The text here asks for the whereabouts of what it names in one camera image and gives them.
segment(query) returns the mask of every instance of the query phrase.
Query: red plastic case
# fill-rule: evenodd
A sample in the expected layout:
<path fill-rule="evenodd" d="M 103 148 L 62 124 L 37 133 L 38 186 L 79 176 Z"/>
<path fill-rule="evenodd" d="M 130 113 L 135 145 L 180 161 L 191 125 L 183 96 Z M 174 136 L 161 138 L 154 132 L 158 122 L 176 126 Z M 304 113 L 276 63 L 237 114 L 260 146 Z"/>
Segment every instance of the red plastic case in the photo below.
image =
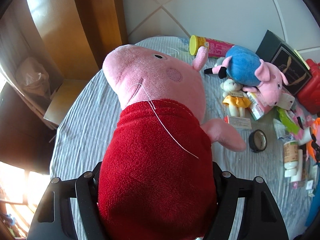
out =
<path fill-rule="evenodd" d="M 311 114 L 317 114 L 320 112 L 320 63 L 317 64 L 311 59 L 306 62 L 310 66 L 312 78 L 298 92 L 297 98 Z"/>

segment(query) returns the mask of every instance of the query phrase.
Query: metal screw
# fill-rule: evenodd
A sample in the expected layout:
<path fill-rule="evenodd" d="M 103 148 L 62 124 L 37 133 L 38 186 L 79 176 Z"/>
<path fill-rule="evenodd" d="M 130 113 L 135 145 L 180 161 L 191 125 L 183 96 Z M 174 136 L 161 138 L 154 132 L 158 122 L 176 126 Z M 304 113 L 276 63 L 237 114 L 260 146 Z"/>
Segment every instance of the metal screw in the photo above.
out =
<path fill-rule="evenodd" d="M 231 173 L 229 171 L 224 171 L 222 173 L 222 176 L 225 177 L 225 178 L 230 178 L 231 177 Z"/>
<path fill-rule="evenodd" d="M 261 177 L 256 177 L 256 182 L 262 183 L 262 182 L 263 182 L 263 178 L 261 178 Z"/>
<path fill-rule="evenodd" d="M 59 178 L 58 177 L 55 177 L 55 178 L 53 178 L 52 180 L 51 180 L 51 183 L 53 183 L 53 184 L 56 184 L 56 183 L 58 183 L 59 182 Z"/>
<path fill-rule="evenodd" d="M 92 176 L 92 171 L 87 171 L 83 175 L 85 178 L 90 178 Z"/>

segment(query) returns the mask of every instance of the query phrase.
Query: pig mouth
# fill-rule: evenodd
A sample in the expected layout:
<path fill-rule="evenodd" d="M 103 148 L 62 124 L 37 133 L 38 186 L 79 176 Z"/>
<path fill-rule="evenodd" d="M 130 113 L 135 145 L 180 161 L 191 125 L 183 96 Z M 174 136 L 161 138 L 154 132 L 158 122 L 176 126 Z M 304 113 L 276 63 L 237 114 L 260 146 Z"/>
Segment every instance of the pig mouth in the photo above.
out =
<path fill-rule="evenodd" d="M 138 81 L 139 84 L 143 84 L 143 78 L 140 78 Z M 139 89 L 141 88 L 141 85 L 138 85 L 137 89 L 135 90 L 135 92 L 133 93 L 132 97 L 129 99 L 129 102 L 132 100 L 132 98 L 134 98 L 134 96 L 138 93 Z"/>

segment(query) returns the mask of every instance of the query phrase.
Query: red plush fabric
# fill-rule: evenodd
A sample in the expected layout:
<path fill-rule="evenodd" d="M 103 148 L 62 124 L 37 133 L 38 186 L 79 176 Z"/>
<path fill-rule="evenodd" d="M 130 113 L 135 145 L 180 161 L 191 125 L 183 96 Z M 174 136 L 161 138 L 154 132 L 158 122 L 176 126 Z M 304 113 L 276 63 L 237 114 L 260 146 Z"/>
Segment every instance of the red plush fabric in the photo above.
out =
<path fill-rule="evenodd" d="M 173 100 L 154 100 L 120 115 L 104 156 L 98 207 L 112 240 L 194 240 L 216 210 L 211 141 L 198 120 Z"/>

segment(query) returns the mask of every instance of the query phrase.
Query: blue plush body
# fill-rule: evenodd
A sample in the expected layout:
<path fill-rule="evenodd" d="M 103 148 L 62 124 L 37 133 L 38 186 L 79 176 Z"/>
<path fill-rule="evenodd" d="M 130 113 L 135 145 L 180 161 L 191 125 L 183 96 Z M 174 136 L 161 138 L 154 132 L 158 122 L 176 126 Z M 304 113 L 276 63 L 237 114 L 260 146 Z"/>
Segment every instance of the blue plush body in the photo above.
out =
<path fill-rule="evenodd" d="M 227 68 L 227 74 L 236 82 L 245 86 L 256 87 L 260 80 L 254 75 L 255 70 L 261 65 L 260 58 L 251 50 L 241 46 L 233 46 L 226 53 L 232 56 Z"/>

